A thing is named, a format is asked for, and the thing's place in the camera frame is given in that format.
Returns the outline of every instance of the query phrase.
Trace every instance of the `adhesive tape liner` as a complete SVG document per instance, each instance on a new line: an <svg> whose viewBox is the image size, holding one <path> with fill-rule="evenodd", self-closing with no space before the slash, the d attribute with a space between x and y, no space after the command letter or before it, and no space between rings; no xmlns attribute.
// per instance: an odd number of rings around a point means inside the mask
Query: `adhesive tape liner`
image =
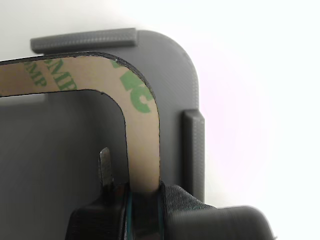
<svg viewBox="0 0 320 240"><path fill-rule="evenodd" d="M109 95L121 108L130 188L152 193L160 182L160 137L157 105L146 80L115 56L72 53L0 63L2 97L75 90Z"/></svg>

